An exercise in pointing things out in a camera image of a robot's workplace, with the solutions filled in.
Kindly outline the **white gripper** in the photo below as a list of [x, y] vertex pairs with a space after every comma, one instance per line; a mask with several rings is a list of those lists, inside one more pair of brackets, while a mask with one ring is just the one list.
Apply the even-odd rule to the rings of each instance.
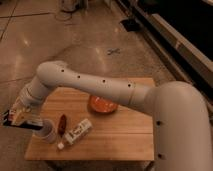
[[41, 118], [32, 107], [26, 107], [22, 103], [14, 103], [9, 110], [9, 121], [13, 126], [21, 126], [25, 122], [40, 122]]

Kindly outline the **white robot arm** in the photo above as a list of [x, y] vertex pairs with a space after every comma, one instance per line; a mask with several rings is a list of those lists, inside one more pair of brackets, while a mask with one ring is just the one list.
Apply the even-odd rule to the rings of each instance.
[[213, 143], [208, 108], [191, 84], [172, 81], [144, 84], [78, 73], [64, 61], [41, 63], [9, 109], [21, 125], [58, 87], [105, 98], [153, 118], [155, 171], [213, 171]]

